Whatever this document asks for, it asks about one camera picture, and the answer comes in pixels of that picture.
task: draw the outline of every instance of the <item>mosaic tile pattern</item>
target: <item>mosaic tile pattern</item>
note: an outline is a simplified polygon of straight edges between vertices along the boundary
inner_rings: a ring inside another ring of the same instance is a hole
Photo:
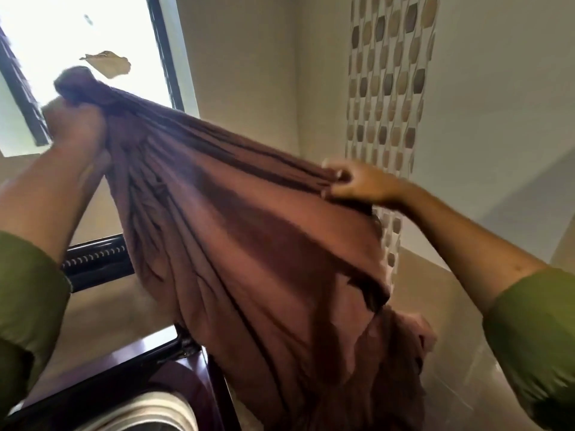
[[[439,0],[351,0],[346,157],[401,178],[413,170]],[[392,287],[403,218],[377,209]]]

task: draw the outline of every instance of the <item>green shirt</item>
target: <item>green shirt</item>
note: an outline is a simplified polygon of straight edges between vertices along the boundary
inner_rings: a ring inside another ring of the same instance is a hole
[[[0,231],[0,417],[46,366],[68,303],[59,266],[29,242]],[[519,402],[540,426],[575,424],[575,276],[546,269],[496,300],[485,336]]]

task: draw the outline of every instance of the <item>person's left arm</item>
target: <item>person's left arm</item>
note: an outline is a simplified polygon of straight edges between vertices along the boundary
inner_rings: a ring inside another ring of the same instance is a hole
[[[60,265],[109,162],[97,107],[43,111],[53,145],[0,187],[0,418],[52,354],[70,288]]]

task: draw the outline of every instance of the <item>forearm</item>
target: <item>forearm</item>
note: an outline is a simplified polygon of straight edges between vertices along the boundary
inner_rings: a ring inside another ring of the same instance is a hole
[[[483,314],[505,289],[547,267],[422,188],[405,183],[401,193],[398,209],[421,229]]]
[[[0,230],[33,243],[60,263],[105,165],[96,148],[56,143],[0,188]]]

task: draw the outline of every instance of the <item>window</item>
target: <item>window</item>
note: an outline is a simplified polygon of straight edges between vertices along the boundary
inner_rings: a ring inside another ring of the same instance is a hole
[[[5,83],[0,81],[0,149],[4,156],[37,152],[32,147],[47,144],[33,104],[36,101],[43,106],[56,97],[54,79],[70,66],[88,66],[97,79],[110,86],[183,110],[159,0],[0,0],[0,27],[22,77],[15,72],[18,68],[6,69],[10,54],[0,53]],[[126,57],[130,72],[107,79],[81,60],[102,51]],[[14,114],[10,108],[14,105],[21,114],[19,121],[4,123]],[[27,147],[23,148],[21,138],[26,137]]]

